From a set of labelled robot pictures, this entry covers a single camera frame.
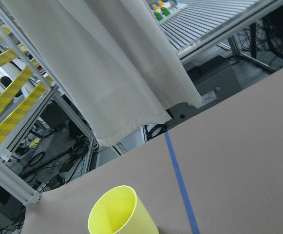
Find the blue line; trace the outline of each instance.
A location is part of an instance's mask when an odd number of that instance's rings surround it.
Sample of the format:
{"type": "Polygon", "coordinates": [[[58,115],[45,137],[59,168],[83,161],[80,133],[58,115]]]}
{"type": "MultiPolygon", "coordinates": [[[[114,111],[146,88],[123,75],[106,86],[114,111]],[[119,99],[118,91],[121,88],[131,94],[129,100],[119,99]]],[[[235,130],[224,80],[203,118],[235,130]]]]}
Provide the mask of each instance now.
{"type": "Polygon", "coordinates": [[[171,144],[170,135],[169,135],[168,132],[165,132],[164,135],[165,135],[167,147],[168,147],[169,152],[170,152],[170,158],[171,158],[172,164],[174,166],[176,178],[177,178],[177,181],[178,181],[178,185],[179,185],[179,189],[180,189],[180,192],[181,192],[182,199],[184,201],[184,205],[185,205],[185,208],[186,208],[186,212],[187,212],[187,216],[188,216],[188,219],[189,219],[189,223],[190,223],[190,226],[191,226],[192,233],[193,234],[200,234],[200,230],[199,230],[198,224],[196,222],[194,212],[193,212],[193,209],[192,209],[192,206],[191,206],[191,202],[190,202],[190,199],[189,199],[189,196],[188,196],[188,193],[187,193],[185,182],[184,182],[184,179],[182,178],[181,171],[180,171],[180,168],[179,168],[179,165],[178,165],[178,161],[177,161],[174,149],[173,149],[172,144],[171,144]]]}

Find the table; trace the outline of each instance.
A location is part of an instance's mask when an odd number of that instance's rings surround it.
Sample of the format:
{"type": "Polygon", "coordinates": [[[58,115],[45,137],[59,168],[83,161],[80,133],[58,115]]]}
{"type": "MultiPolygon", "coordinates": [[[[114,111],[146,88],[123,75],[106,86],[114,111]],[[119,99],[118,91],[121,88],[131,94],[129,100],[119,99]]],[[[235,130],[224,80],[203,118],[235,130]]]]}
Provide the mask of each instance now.
{"type": "MultiPolygon", "coordinates": [[[[283,233],[283,69],[168,133],[201,234],[283,233]]],[[[189,234],[160,135],[27,207],[23,234],[86,234],[94,203],[134,187],[160,234],[189,234]]]]}

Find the curtain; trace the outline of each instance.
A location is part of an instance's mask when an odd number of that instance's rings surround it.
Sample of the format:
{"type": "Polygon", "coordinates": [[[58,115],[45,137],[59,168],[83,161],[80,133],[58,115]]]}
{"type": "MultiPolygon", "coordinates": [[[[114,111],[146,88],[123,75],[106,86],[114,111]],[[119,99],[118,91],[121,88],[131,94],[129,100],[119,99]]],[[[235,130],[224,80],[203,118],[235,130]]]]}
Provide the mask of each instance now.
{"type": "Polygon", "coordinates": [[[89,122],[100,145],[202,98],[144,0],[4,4],[89,122]]]}

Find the white cloth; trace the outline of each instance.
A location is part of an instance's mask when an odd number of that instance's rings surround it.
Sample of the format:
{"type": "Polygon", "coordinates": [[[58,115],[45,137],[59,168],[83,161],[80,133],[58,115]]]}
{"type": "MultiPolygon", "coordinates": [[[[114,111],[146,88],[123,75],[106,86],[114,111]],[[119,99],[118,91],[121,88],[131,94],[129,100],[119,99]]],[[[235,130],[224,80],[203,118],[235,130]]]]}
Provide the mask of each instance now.
{"type": "Polygon", "coordinates": [[[143,0],[9,0],[5,6],[110,146],[202,98],[143,0]]]}

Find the yellow cylinder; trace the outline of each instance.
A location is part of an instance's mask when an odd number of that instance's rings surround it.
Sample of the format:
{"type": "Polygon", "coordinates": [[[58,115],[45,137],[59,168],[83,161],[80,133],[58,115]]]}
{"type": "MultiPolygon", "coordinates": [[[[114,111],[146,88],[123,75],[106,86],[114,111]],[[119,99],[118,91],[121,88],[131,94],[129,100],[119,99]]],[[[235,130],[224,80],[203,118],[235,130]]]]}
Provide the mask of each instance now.
{"type": "Polygon", "coordinates": [[[159,234],[136,191],[126,185],[107,191],[88,218],[90,234],[159,234]]]}

